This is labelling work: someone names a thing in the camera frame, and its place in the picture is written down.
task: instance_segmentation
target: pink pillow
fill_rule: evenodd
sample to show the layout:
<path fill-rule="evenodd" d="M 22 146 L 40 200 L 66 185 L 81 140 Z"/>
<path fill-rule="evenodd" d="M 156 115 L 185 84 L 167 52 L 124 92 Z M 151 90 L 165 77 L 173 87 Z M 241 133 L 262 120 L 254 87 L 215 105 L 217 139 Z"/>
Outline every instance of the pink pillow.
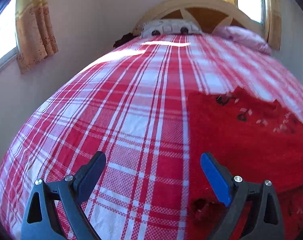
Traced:
<path fill-rule="evenodd" d="M 218 26 L 213 30 L 213 35 L 237 42 L 261 53 L 271 54 L 270 47 L 261 36 L 238 26 Z"/>

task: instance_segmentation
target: black circle on pillow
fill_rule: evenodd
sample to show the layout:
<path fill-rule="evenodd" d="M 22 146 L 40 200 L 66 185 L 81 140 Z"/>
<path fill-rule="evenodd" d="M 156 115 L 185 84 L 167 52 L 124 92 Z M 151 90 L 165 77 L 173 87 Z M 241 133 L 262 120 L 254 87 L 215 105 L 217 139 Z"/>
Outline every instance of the black circle on pillow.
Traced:
<path fill-rule="evenodd" d="M 181 35 L 187 35 L 188 34 L 188 29 L 186 27 L 181 27 L 180 34 Z"/>
<path fill-rule="evenodd" d="M 157 35 L 160 35 L 160 32 L 157 31 L 157 30 L 154 30 L 152 33 L 151 33 L 152 36 L 157 36 Z"/>

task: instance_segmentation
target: plaid bedsheet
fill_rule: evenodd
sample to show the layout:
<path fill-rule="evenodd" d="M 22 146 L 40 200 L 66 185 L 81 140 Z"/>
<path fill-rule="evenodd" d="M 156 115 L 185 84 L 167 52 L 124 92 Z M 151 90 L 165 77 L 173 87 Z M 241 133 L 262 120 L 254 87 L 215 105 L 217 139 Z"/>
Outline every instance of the plaid bedsheet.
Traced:
<path fill-rule="evenodd" d="M 206 35 L 136 38 L 92 63 L 29 118 L 0 167 L 0 220 L 20 238 L 29 192 L 107 164 L 82 205 L 102 239 L 183 239 L 189 185 L 186 98 L 241 86 L 303 120 L 303 86 L 272 57 Z M 57 209 L 69 239 L 73 232 Z"/>

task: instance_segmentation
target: window sill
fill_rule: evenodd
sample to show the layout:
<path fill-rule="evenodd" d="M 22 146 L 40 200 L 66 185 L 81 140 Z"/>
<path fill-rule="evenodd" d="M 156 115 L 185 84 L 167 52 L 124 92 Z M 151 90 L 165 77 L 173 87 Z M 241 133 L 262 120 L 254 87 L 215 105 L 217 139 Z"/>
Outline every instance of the window sill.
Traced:
<path fill-rule="evenodd" d="M 0 59 L 0 70 L 6 66 L 7 63 L 12 61 L 15 57 L 17 57 L 17 50 L 16 47 L 7 52 L 3 57 Z"/>

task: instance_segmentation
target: arched headboard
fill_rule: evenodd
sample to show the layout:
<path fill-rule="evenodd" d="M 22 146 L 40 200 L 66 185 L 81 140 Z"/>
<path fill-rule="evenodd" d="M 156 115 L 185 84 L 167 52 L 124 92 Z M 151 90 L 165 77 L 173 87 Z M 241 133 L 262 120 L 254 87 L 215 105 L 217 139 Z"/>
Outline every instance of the arched headboard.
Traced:
<path fill-rule="evenodd" d="M 154 19 L 185 19 L 211 33 L 218 25 L 236 25 L 262 37 L 263 26 L 223 0 L 167 0 L 151 8 L 136 24 L 133 35 L 140 35 L 142 24 Z"/>

